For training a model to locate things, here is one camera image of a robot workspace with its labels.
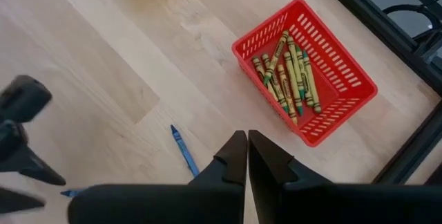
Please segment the blue crayon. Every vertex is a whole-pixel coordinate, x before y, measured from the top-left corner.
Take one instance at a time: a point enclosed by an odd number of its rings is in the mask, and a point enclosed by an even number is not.
[[[184,159],[186,160],[187,165],[189,166],[189,169],[192,171],[193,176],[195,176],[195,177],[198,176],[200,171],[198,170],[198,167],[196,166],[195,161],[192,158],[192,155],[190,154],[189,150],[187,149],[186,144],[184,143],[184,140],[181,138],[180,133],[172,124],[171,124],[171,128],[172,128],[173,138],[177,142],[178,147],[180,148],[180,151],[181,151],[182,155],[184,156]]]
[[[69,190],[66,190],[64,192],[60,192],[60,194],[62,194],[64,196],[67,196],[67,197],[70,197],[70,198],[73,198],[73,197],[78,196],[78,194],[80,194],[82,191],[84,191],[86,189],[87,188],[85,188],[85,189],[69,189]]]

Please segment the basket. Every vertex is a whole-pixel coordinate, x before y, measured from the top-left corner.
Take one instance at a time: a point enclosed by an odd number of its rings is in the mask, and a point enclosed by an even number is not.
[[[258,78],[253,56],[271,56],[283,30],[310,57],[322,113],[314,113],[303,101],[303,116],[298,125],[274,100]],[[303,0],[293,0],[282,10],[232,45],[243,71],[251,78],[287,126],[310,147],[320,144],[343,122],[377,94],[377,87],[342,44]],[[280,57],[279,64],[284,64]]]

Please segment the wooden floor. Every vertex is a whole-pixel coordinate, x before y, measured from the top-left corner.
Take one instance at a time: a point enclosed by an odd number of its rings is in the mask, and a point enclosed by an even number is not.
[[[0,223],[66,223],[69,200],[59,192],[69,187],[189,182],[170,124],[199,168],[235,130],[258,129],[330,180],[370,182],[440,98],[337,0],[305,0],[379,89],[324,143],[307,147],[231,53],[290,1],[0,0],[0,88],[28,74],[53,93],[26,128],[30,146],[68,181],[63,188],[2,174],[1,185],[47,206]],[[439,162],[425,161],[412,182]],[[246,205],[245,223],[257,223],[249,188]]]

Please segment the black metal frame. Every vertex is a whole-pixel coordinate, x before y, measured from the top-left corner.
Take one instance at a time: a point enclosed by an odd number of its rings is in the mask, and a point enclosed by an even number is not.
[[[413,54],[416,43],[370,0],[339,0],[420,78],[442,95],[442,72]],[[404,183],[442,138],[442,102],[413,133],[374,179],[374,183]]]
[[[425,182],[425,185],[442,185],[442,163]]]

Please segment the black object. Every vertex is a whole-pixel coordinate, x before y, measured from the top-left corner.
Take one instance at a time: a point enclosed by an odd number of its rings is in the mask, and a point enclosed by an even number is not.
[[[72,224],[242,223],[247,143],[237,131],[188,185],[103,185],[69,206]],[[442,187],[333,184],[249,132],[259,223],[440,223]]]
[[[442,185],[442,163],[431,174],[431,176],[425,182],[425,185]]]
[[[405,183],[441,138],[442,102],[375,177],[373,183]]]
[[[442,44],[442,37],[431,30],[412,39],[370,0],[339,0],[363,22],[388,48],[396,53],[420,78],[442,96],[442,74],[428,55]],[[440,18],[440,5],[435,0],[421,0]],[[374,179],[374,183],[404,183],[441,139],[442,112],[440,102],[422,125]]]
[[[79,193],[70,223],[242,223],[247,137],[236,131],[188,185],[101,185]]]
[[[411,11],[417,12],[419,14],[424,15],[431,22],[432,28],[430,30],[426,30],[421,34],[415,36],[413,40],[416,42],[416,46],[413,47],[412,53],[425,61],[425,63],[429,64],[432,59],[430,57],[437,52],[437,50],[442,47],[440,43],[442,38],[442,24],[441,20],[429,9],[425,6],[414,6],[414,5],[397,5],[390,6],[384,9],[385,14],[389,14],[392,12],[398,11]]]
[[[50,92],[37,80],[20,75],[0,93],[0,172],[20,174],[52,185],[66,181],[28,147],[21,123],[31,121],[51,100]],[[0,189],[0,213],[43,207],[44,202]]]

